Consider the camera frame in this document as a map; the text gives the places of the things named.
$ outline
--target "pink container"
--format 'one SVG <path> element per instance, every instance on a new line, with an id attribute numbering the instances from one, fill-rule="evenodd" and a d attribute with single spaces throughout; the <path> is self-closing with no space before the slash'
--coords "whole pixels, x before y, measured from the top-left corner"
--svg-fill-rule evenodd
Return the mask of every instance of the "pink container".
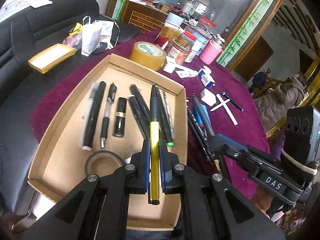
<path id="1" fill-rule="evenodd" d="M 203 52 L 200 54 L 199 58 L 207 65 L 210 65 L 221 52 L 222 46 L 215 41 L 210 40 Z"/>

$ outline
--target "brown puffer jacket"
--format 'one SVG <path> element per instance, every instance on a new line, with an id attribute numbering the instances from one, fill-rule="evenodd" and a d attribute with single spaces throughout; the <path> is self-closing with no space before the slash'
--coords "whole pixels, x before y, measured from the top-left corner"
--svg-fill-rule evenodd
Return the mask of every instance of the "brown puffer jacket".
<path id="1" fill-rule="evenodd" d="M 254 100 L 260 114 L 265 132 L 287 115 L 287 111 L 298 106 L 304 98 L 305 90 L 299 80 L 293 78 L 291 83 L 283 84 L 268 95 Z"/>

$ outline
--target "gold band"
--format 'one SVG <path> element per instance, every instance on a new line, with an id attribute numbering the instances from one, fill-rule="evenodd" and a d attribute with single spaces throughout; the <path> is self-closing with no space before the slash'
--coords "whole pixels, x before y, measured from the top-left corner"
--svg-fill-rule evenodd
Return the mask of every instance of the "gold band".
<path id="1" fill-rule="evenodd" d="M 122 113 L 122 112 L 116 112 L 116 116 L 125 117 L 125 113 Z"/>

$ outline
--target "white bottle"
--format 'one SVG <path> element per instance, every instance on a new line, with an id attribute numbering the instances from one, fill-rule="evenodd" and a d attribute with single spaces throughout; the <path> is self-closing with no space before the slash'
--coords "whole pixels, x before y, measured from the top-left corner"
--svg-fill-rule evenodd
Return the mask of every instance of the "white bottle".
<path id="1" fill-rule="evenodd" d="M 189 56 L 186 58 L 184 62 L 190 63 L 196 56 L 199 49 L 201 48 L 201 45 L 202 45 L 201 42 L 195 41 L 195 44 L 193 44 L 193 47 L 191 49 Z"/>

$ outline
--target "yellow pen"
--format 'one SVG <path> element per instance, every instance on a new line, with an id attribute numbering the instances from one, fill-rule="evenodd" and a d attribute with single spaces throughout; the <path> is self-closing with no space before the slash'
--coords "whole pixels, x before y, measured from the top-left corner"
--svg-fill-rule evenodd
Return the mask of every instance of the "yellow pen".
<path id="1" fill-rule="evenodd" d="M 151 144 L 151 203 L 159 205 L 159 120 L 158 98 L 155 84 L 151 88 L 150 96 L 150 144 Z"/>

